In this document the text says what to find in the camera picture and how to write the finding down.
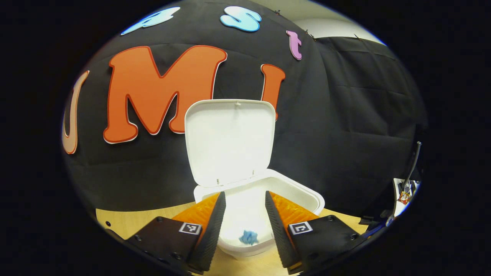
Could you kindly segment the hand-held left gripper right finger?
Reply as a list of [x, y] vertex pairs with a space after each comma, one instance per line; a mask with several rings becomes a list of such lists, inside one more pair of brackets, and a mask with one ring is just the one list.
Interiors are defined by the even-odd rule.
[[265, 209], [281, 264], [289, 274], [332, 266], [367, 240], [335, 215], [320, 217], [272, 191], [265, 192]]

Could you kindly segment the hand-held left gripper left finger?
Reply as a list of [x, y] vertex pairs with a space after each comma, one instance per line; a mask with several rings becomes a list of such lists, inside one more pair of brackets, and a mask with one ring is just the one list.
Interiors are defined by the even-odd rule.
[[125, 245], [174, 274], [203, 274], [211, 267], [225, 210], [226, 194], [215, 193], [173, 218], [153, 218]]

